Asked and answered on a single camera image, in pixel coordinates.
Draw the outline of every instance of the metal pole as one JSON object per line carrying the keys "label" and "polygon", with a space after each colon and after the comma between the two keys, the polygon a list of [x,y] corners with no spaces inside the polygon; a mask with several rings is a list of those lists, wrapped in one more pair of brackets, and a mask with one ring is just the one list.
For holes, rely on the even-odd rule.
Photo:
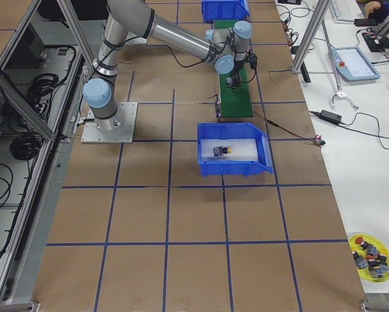
{"label": "metal pole", "polygon": [[0,312],[37,312],[40,304],[0,304]]}
{"label": "metal pole", "polygon": [[316,8],[313,12],[312,19],[307,26],[306,32],[303,35],[301,40],[300,47],[297,50],[296,56],[293,61],[291,70],[293,73],[297,73],[300,70],[301,65],[304,62],[307,51],[309,50],[310,45],[316,35],[317,30],[319,29],[320,23],[325,17],[327,8],[330,5],[330,0],[320,0],[317,2]]}
{"label": "metal pole", "polygon": [[70,0],[57,0],[57,2],[63,12],[64,17],[66,18],[68,25],[72,29],[72,33],[76,39],[77,44],[79,44],[80,50],[83,54],[83,57],[85,58],[86,63],[88,63],[88,65],[92,67],[94,58],[92,50],[90,49],[86,37],[83,34],[83,30],[80,27],[79,19],[77,18],[72,2],[70,2]]}
{"label": "metal pole", "polygon": [[330,60],[330,63],[332,64],[333,74],[335,75],[336,88],[338,89],[338,91],[342,91],[342,84],[340,83],[339,73],[338,73],[338,70],[336,69],[335,61],[334,61],[334,58],[333,58],[332,47],[330,45],[329,36],[327,34],[327,29],[326,29],[325,21],[322,21],[322,27],[323,27],[323,33],[325,34],[325,39],[326,39],[326,44],[327,44],[327,51],[328,51],[328,54],[329,54],[329,60]]}

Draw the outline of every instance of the small object in bin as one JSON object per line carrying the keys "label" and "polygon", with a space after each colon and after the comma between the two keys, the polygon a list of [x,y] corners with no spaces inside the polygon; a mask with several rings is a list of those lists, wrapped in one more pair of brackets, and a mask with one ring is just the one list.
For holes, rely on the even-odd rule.
{"label": "small object in bin", "polygon": [[224,154],[231,154],[231,147],[217,146],[216,148],[213,148],[213,154],[216,157],[223,156]]}
{"label": "small object in bin", "polygon": [[352,256],[358,268],[366,268],[368,266],[368,262],[356,250],[352,251]]}
{"label": "small object in bin", "polygon": [[372,278],[383,278],[384,275],[383,275],[383,271],[381,270],[381,267],[380,266],[370,266],[368,268],[369,270],[369,274],[371,275]]}
{"label": "small object in bin", "polygon": [[376,257],[379,254],[378,249],[374,245],[366,242],[362,236],[359,236],[357,239],[355,239],[355,243],[360,245],[368,255],[373,255]]}

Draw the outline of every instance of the power adapter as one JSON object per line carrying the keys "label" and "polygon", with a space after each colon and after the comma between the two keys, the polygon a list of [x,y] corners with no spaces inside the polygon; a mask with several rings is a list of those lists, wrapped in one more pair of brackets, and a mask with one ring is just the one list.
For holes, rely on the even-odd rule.
{"label": "power adapter", "polygon": [[312,112],[311,113],[317,116],[319,119],[322,119],[326,122],[330,122],[334,125],[339,125],[342,123],[342,116],[334,114],[333,112],[328,112],[327,110],[322,110],[321,112]]}

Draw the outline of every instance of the hand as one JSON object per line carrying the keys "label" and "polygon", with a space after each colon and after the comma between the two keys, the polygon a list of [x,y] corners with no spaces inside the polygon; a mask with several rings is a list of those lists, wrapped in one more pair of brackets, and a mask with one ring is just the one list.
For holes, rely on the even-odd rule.
{"label": "hand", "polygon": [[381,8],[381,4],[378,1],[371,1],[365,5],[365,18],[368,18],[368,16],[372,13],[374,13],[374,10],[379,10]]}

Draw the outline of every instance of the yellow plate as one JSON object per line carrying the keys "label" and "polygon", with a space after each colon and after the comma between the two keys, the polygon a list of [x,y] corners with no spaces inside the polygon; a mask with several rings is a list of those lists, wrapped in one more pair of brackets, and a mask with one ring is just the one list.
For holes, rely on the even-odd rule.
{"label": "yellow plate", "polygon": [[[373,237],[371,235],[364,234],[364,233],[353,235],[349,239],[349,245],[350,245],[351,249],[356,250],[358,252],[358,254],[360,254],[362,257],[366,256],[366,252],[362,249],[362,247],[355,243],[355,239],[357,239],[359,236],[362,236],[364,238],[364,241],[377,247],[380,254],[387,256],[386,262],[387,262],[388,267],[389,267],[389,252],[388,252],[387,248],[385,248],[385,246],[382,244],[382,242],[380,242],[379,240],[377,240],[375,237]],[[372,278],[371,275],[369,274],[368,268],[363,268],[363,269],[357,268],[357,269],[358,269],[359,277],[363,278],[366,281],[373,281],[375,283],[381,283],[383,281],[386,281],[389,278],[389,272],[384,273],[383,278]]]}

